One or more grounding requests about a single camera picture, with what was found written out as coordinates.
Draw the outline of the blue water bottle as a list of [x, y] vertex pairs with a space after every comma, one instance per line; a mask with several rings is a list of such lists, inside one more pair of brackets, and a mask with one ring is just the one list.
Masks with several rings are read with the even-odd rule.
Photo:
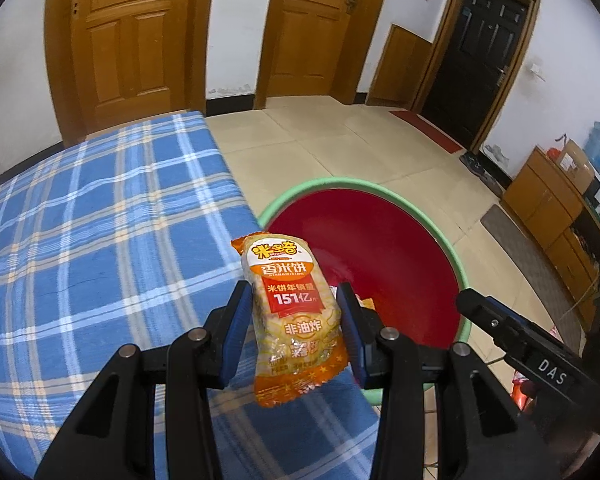
[[600, 172], [600, 122], [594, 122], [583, 151], [594, 169]]

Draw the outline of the wooden door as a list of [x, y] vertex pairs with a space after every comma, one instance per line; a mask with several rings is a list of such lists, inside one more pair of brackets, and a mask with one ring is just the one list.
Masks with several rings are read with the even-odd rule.
[[274, 96], [352, 104], [384, 0], [270, 0], [254, 108]]
[[65, 145], [206, 108], [211, 0], [46, 0], [44, 44]]

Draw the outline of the blue plaid tablecloth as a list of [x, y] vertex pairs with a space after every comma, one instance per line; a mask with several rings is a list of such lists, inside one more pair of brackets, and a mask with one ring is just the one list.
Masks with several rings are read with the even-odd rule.
[[[170, 344], [242, 279], [259, 229], [199, 112], [67, 148], [0, 185], [0, 448], [27, 476], [122, 344]], [[261, 408], [249, 327], [209, 392], [225, 479], [368, 479], [378, 417], [348, 370]]]

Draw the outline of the grey floor mat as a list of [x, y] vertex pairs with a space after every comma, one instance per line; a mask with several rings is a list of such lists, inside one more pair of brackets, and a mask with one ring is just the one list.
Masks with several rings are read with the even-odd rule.
[[480, 223], [498, 242], [539, 297], [564, 344], [580, 352], [582, 328], [574, 313], [574, 300], [554, 266], [498, 205], [492, 205]]

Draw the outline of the cardboard box on cabinet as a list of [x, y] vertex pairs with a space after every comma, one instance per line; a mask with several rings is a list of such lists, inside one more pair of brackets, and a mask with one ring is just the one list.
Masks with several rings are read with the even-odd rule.
[[560, 151], [556, 164], [565, 173], [574, 187], [584, 195], [594, 181], [594, 169], [588, 156], [573, 140], [568, 140]]

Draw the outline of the small wooden wall cabinet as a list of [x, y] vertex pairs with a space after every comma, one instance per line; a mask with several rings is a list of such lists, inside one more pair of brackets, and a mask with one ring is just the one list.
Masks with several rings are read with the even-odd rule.
[[431, 51], [430, 41], [393, 24], [370, 85], [366, 104], [402, 106], [410, 110], [426, 73]]

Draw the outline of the wooden sideboard cabinet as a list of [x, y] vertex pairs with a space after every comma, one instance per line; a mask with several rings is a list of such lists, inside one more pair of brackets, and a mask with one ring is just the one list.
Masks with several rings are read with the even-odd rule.
[[583, 195], [542, 148], [534, 148], [506, 188], [502, 205], [542, 249], [589, 330], [595, 318], [600, 220]]

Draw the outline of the rice cracker snack packet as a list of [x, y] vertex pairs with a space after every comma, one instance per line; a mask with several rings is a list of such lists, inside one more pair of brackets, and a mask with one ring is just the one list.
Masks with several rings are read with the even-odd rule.
[[308, 243], [255, 232], [232, 246], [253, 294], [258, 404], [275, 408], [330, 382], [349, 358], [341, 309]]

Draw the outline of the red basin green rim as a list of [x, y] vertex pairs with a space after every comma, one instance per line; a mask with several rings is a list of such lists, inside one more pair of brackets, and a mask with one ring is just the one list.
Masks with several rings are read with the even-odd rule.
[[274, 221], [262, 232], [305, 240], [335, 298], [348, 283], [362, 307], [416, 344], [466, 344], [456, 306], [466, 281], [453, 249], [396, 194], [327, 179], [302, 186], [273, 209]]

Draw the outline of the middle wooden door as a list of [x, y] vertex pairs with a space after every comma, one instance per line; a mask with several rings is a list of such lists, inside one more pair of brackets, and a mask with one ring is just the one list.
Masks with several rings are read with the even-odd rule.
[[274, 96], [352, 104], [384, 0], [270, 0], [254, 108]]

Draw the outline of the left wooden door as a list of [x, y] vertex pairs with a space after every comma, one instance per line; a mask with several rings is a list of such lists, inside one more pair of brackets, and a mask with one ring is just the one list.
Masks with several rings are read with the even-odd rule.
[[46, 0], [44, 44], [65, 145], [206, 108], [211, 0]]

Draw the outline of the red doormat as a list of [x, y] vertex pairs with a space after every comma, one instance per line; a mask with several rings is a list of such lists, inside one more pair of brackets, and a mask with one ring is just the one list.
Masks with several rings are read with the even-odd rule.
[[410, 110], [392, 110], [391, 114], [416, 128], [429, 140], [439, 145], [440, 148], [443, 148], [449, 154], [455, 154], [464, 150], [460, 144], [447, 136], [442, 130], [420, 117], [419, 114], [415, 114]]

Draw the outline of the shoes by door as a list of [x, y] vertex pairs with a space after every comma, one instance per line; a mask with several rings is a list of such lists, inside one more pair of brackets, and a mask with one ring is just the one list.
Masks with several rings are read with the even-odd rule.
[[496, 197], [501, 198], [504, 194], [503, 188], [486, 168], [479, 162], [478, 156], [473, 152], [465, 152], [460, 155], [460, 162], [476, 176]]

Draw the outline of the orange object on floor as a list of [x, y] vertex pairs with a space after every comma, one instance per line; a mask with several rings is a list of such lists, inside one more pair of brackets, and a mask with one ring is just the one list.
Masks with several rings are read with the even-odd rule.
[[513, 389], [510, 397], [513, 399], [517, 408], [524, 411], [536, 396], [535, 384], [518, 372], [514, 371]]

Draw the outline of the dark entrance door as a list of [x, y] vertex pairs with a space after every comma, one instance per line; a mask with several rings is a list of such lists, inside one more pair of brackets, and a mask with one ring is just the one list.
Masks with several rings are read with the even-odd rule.
[[412, 111], [478, 151], [513, 88], [539, 10], [540, 0], [448, 0]]

